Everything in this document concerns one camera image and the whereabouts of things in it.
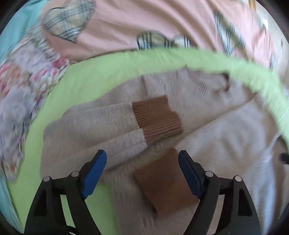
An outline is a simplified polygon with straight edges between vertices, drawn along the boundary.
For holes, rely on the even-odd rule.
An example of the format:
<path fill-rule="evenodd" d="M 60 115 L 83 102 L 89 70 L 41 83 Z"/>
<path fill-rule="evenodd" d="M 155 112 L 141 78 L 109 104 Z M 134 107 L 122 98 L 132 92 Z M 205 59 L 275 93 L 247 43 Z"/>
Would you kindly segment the floral ruffled pillow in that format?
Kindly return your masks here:
<path fill-rule="evenodd" d="M 38 24 L 1 64 L 1 172 L 8 180 L 17 178 L 30 125 L 69 65 Z"/>

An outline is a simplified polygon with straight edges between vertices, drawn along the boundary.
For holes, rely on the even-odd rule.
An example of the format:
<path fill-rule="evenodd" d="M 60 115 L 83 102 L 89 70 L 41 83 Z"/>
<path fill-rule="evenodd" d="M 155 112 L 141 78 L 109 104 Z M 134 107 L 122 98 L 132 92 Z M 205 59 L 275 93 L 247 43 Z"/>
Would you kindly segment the beige knit sweater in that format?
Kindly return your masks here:
<path fill-rule="evenodd" d="M 120 234 L 183 234 L 198 199 L 178 164 L 182 150 L 219 177 L 243 178 L 263 234 L 288 201 L 276 122 L 259 93 L 226 74 L 146 74 L 69 108 L 44 130 L 40 174 L 66 177 L 100 149 Z"/>

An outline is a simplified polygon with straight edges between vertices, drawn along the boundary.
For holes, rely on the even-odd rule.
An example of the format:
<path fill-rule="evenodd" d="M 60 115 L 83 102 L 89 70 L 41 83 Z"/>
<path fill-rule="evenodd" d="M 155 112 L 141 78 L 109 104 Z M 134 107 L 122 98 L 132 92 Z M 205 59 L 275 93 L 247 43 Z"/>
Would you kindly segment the green bed sheet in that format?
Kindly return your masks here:
<path fill-rule="evenodd" d="M 277 115 L 278 122 L 283 118 L 280 124 L 285 132 L 282 134 L 288 137 L 288 98 L 278 74 L 244 59 L 229 58 L 206 50 L 157 49 L 113 53 L 70 65 L 30 127 L 24 148 L 25 160 L 18 179 L 8 183 L 23 229 L 41 182 L 40 162 L 46 126 L 71 106 L 99 98 L 125 81 L 139 75 L 172 71 L 185 66 L 192 70 L 228 73 L 236 81 L 260 91 L 270 111 Z M 288 166 L 278 161 L 278 157 L 273 158 L 271 154 L 264 162 L 255 163 L 260 172 L 253 170 L 251 175 L 245 177 L 248 189 L 253 189 L 251 196 L 256 200 L 256 210 L 261 212 L 259 219 L 264 234 L 275 225 L 288 203 Z M 110 185 L 100 182 L 86 202 L 93 219 L 100 223 L 98 225 L 103 234 L 121 234 Z"/>

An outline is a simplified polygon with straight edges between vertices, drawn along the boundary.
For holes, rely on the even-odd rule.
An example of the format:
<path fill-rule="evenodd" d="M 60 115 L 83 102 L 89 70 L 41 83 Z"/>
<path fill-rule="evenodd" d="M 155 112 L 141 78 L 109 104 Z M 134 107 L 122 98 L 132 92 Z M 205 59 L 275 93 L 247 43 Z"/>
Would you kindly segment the pink quilt with plaid hearts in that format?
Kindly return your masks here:
<path fill-rule="evenodd" d="M 77 63 L 113 51 L 200 48 L 275 65 L 273 38 L 240 1 L 49 1 L 49 44 Z"/>

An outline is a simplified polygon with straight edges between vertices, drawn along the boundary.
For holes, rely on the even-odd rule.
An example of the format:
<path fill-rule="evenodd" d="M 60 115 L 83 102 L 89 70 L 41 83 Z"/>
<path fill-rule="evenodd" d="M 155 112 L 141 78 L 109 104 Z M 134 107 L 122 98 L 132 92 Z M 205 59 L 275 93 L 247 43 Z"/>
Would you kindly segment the turquoise floral blanket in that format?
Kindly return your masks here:
<path fill-rule="evenodd" d="M 10 51 L 25 36 L 30 27 L 37 23 L 47 1 L 1 1 L 1 63 Z M 23 226 L 14 209 L 7 180 L 1 170 L 1 218 L 16 230 Z"/>

